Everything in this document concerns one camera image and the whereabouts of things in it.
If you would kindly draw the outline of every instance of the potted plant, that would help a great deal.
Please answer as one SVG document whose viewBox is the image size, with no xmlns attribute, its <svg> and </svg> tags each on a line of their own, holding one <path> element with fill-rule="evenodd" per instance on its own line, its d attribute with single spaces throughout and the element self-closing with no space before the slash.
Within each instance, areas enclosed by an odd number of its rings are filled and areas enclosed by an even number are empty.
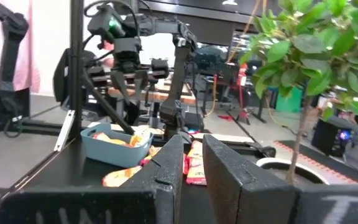
<svg viewBox="0 0 358 224">
<path fill-rule="evenodd" d="M 286 176 L 293 183 L 296 161 L 312 98 L 335 86 L 347 89 L 337 93 L 340 103 L 333 106 L 358 115 L 358 0 L 279 0 L 283 11 L 254 17 L 259 34 L 250 40 L 250 51 L 241 58 L 246 63 L 256 54 L 264 60 L 251 77 L 259 98 L 268 86 L 288 97 L 294 88 L 304 88 L 303 111 Z M 332 105 L 323 119 L 333 115 Z"/>
</svg>

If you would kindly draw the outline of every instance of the black table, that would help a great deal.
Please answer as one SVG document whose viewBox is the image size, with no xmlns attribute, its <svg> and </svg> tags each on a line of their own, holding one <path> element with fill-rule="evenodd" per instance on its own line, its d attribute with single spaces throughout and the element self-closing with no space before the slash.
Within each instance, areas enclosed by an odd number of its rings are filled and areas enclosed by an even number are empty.
<svg viewBox="0 0 358 224">
<path fill-rule="evenodd" d="M 243 155 L 256 162 L 253 155 Z M 80 141 L 75 141 L 59 153 L 33 178 L 23 189 L 30 187 L 67 187 L 67 186 L 101 186 L 102 178 L 120 167 L 86 158 Z M 200 224 L 216 223 L 209 193 L 206 187 L 188 185 L 183 178 L 181 190 L 180 223 Z"/>
</svg>

